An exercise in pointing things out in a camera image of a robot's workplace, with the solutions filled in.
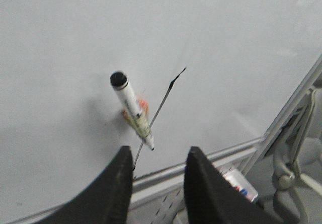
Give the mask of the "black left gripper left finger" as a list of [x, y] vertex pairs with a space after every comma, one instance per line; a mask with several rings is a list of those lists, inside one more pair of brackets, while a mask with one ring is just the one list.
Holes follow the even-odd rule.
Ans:
[[36, 223], [126, 223], [132, 187], [133, 157], [125, 145], [86, 189]]

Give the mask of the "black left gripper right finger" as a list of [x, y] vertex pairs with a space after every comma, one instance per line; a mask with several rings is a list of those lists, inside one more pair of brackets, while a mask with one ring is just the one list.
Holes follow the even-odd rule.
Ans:
[[202, 150], [189, 150], [184, 174], [189, 223], [281, 223], [242, 196]]

